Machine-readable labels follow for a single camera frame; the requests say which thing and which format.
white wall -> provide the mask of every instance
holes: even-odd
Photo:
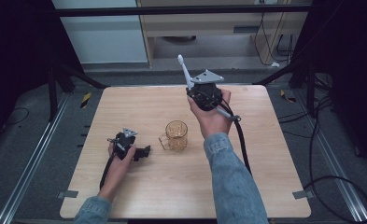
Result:
[[[136,7],[135,0],[53,0],[56,8]],[[146,63],[138,16],[61,18],[82,64]]]

glass cup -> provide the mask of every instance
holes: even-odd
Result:
[[[187,145],[187,134],[187,125],[183,121],[174,120],[166,125],[165,133],[159,140],[165,150],[183,150]]]

blue sleeve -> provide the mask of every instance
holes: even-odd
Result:
[[[268,224],[259,190],[246,166],[235,155],[228,135],[208,136],[204,149],[212,172],[218,223]]]
[[[73,223],[107,223],[111,204],[98,196],[88,198],[75,216]]]

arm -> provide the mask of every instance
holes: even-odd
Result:
[[[113,144],[109,145],[109,154],[113,151]],[[107,223],[111,211],[111,203],[116,196],[119,183],[128,172],[134,157],[136,146],[132,146],[124,160],[115,157],[107,171],[106,182],[97,196],[88,198],[75,216],[74,223]]]
[[[231,93],[221,92],[229,103]],[[218,223],[268,223],[259,190],[228,137],[232,122],[215,109],[201,110],[191,98],[189,104],[205,139]]]

hand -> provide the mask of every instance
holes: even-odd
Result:
[[[227,104],[230,102],[231,92],[221,90],[224,101]],[[226,117],[222,116],[216,109],[211,111],[204,111],[198,107],[193,99],[188,97],[191,112],[195,115],[200,123],[201,133],[203,138],[214,133],[226,133],[228,134],[232,126],[232,122]]]
[[[109,155],[113,153],[113,143],[109,144],[108,151]],[[135,152],[136,145],[133,145],[128,150],[124,160],[120,160],[118,156],[114,157],[108,169],[105,184],[99,191],[98,196],[107,199],[110,203],[113,202],[113,199],[116,195],[117,186],[127,174]]]

